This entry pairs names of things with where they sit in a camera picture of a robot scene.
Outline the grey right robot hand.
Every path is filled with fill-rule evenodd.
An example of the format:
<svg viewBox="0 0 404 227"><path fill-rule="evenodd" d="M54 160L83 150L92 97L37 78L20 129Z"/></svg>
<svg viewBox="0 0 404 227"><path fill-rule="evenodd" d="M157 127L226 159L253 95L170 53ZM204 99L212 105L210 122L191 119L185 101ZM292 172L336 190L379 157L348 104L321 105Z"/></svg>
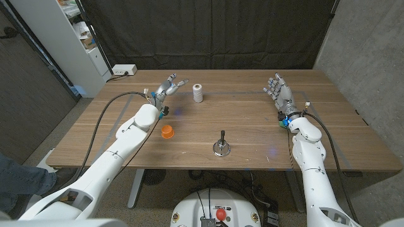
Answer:
<svg viewBox="0 0 404 227"><path fill-rule="evenodd" d="M275 107L291 122L300 117L291 89L279 73L275 73L275 78L268 80L268 88L263 88L275 103Z"/></svg>

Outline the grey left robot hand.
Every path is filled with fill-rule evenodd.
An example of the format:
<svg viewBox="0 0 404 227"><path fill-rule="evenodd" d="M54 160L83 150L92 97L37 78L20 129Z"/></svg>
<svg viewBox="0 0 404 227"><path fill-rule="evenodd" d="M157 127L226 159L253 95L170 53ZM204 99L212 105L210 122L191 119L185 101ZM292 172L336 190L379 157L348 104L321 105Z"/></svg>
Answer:
<svg viewBox="0 0 404 227"><path fill-rule="evenodd" d="M189 82L188 79L184 79L178 83L174 83L176 73L171 74L166 81L164 81L154 92L154 97L150 99L150 103L153 104L158 110L163 108L163 102L166 96L170 96L176 93L176 91Z"/></svg>

